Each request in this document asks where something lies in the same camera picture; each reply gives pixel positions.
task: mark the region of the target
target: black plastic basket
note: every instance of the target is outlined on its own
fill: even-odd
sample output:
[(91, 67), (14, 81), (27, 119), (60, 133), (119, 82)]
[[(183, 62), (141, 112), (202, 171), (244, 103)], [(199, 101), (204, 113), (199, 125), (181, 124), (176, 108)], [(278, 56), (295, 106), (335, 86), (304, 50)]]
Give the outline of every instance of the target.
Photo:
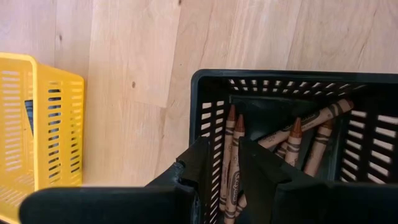
[[(217, 222), (229, 105), (245, 118), (246, 136), (258, 140), (340, 98), (353, 111), (335, 120), (317, 177), (344, 182), (398, 182), (398, 76), (376, 73), (200, 70), (192, 78), (190, 144), (210, 138), (204, 223)], [(305, 132), (298, 167), (303, 169), (314, 130)]]

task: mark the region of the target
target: basket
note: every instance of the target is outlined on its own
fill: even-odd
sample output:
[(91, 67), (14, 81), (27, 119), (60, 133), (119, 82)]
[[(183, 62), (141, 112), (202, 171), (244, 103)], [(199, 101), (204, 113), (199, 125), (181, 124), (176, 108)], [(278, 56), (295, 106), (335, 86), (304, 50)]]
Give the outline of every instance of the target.
[(84, 81), (5, 53), (0, 76), (0, 220), (17, 223), (32, 192), (81, 185)]
[[(391, 184), (398, 182), (397, 93), (398, 76), (393, 74), (197, 71), (192, 78), (190, 144), (199, 136), (207, 136), (212, 149), (206, 193), (201, 195), (205, 204), (202, 220), (209, 224), (222, 220), (218, 205), (224, 127), (231, 103), (244, 115), (246, 136), (257, 141), (292, 124), (298, 116), (341, 98), (351, 99), (354, 109), (335, 119), (317, 177)], [(313, 139), (313, 129), (304, 133), (299, 169), (304, 167)]]

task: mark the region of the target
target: wooden floor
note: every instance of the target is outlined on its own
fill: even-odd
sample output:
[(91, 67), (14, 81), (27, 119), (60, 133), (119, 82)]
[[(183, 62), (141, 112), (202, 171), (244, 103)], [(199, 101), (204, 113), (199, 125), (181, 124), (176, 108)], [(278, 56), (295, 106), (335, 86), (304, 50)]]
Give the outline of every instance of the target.
[(396, 0), (0, 0), (0, 51), (86, 80), (86, 185), (173, 163), (200, 68), (398, 73), (397, 40)]

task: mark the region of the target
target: yellow plastic basket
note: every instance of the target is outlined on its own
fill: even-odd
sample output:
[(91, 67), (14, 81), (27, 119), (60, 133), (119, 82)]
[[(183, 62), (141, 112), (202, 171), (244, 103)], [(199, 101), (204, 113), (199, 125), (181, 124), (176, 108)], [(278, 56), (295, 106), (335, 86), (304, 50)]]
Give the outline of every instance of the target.
[(6, 53), (0, 76), (0, 219), (18, 223), (19, 205), (32, 192), (81, 185), (84, 80)]

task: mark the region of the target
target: brown crayon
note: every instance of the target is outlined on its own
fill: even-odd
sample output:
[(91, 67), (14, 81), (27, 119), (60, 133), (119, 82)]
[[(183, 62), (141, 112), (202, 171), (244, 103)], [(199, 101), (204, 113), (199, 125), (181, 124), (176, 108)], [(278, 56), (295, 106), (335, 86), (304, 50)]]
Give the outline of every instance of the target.
[(286, 150), (287, 150), (287, 141), (284, 141), (284, 142), (276, 149), (275, 155), (281, 157), (282, 159), (285, 159)]
[(224, 214), (224, 223), (233, 224), (235, 222), (236, 204), (239, 193), (239, 137), (244, 136), (243, 115), (239, 115), (235, 125), (234, 137), (232, 142), (231, 163), (229, 166), (228, 177), (228, 196), (226, 198), (226, 207)]
[(318, 172), (323, 153), (325, 152), (326, 145), (328, 144), (332, 126), (333, 121), (328, 120), (318, 128), (317, 135), (315, 136), (315, 140), (312, 144), (310, 156), (308, 157), (304, 168), (304, 172), (312, 177), (315, 177)]
[[(332, 118), (337, 117), (338, 115), (341, 115), (351, 109), (353, 109), (354, 103), (351, 100), (346, 100), (342, 99), (337, 101), (336, 103), (333, 103), (326, 108), (323, 108), (320, 111), (317, 111), (314, 114), (311, 114), (310, 116), (307, 116), (306, 118), (303, 119), (302, 121), (302, 131), (306, 131), (308, 129), (311, 129), (315, 126), (318, 126), (319, 124), (324, 123), (325, 121), (328, 121)], [(275, 146), (276, 144), (285, 141), (289, 137), (290, 130), (292, 129), (292, 125), (277, 131), (274, 134), (271, 134), (265, 138), (262, 138), (258, 141), (258, 143), (265, 148), (270, 148), (272, 146)]]
[(295, 166), (299, 158), (299, 150), (303, 131), (301, 130), (301, 119), (296, 118), (292, 130), (290, 131), (289, 138), (287, 139), (287, 151), (285, 162)]
[(228, 171), (229, 162), (231, 160), (232, 140), (236, 122), (235, 105), (231, 105), (229, 115), (225, 125), (225, 141), (224, 141), (224, 157), (223, 171), (221, 173), (221, 190), (220, 190), (220, 210), (225, 211), (226, 197), (228, 191)]
[(236, 206), (236, 212), (235, 212), (235, 218), (239, 216), (239, 214), (243, 211), (244, 208), (248, 205), (248, 202), (246, 201), (246, 196), (245, 194), (242, 194), (242, 196), (238, 200), (238, 205)]

